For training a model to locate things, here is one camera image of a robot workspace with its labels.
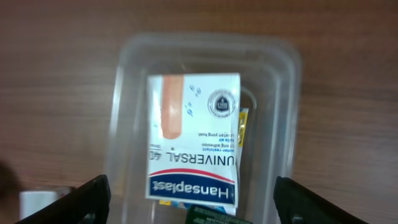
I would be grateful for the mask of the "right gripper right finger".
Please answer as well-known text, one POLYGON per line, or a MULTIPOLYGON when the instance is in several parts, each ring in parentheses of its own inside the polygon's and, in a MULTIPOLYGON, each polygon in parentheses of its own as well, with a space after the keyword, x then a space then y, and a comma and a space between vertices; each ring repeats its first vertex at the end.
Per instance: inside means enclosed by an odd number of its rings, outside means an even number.
POLYGON ((273 199, 281 224, 368 224, 288 177, 276 178, 273 199))

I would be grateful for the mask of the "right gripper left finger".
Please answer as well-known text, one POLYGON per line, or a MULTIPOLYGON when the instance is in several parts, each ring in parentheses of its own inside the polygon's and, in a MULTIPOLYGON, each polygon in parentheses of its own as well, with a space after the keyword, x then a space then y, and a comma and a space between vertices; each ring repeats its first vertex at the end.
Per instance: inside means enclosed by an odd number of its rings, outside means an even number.
POLYGON ((106 224, 110 200, 108 178, 101 174, 17 224, 76 224, 87 215, 92 224, 106 224))

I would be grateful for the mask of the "dark green round-label box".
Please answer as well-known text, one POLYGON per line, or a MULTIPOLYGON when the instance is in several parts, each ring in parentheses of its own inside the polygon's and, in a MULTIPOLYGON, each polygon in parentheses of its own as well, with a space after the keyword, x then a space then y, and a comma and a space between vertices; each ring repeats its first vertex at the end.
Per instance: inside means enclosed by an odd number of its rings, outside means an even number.
POLYGON ((249 221, 221 213, 218 210, 202 205, 191 205, 188 209, 185 224, 252 224, 249 221))

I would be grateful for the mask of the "white Hansaplast plaster box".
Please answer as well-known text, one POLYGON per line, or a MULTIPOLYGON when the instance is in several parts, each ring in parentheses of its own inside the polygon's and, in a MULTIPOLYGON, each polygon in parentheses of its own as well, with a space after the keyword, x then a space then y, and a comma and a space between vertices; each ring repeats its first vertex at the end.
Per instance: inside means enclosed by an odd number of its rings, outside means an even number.
POLYGON ((237 73, 147 78, 146 198, 237 207, 237 73))

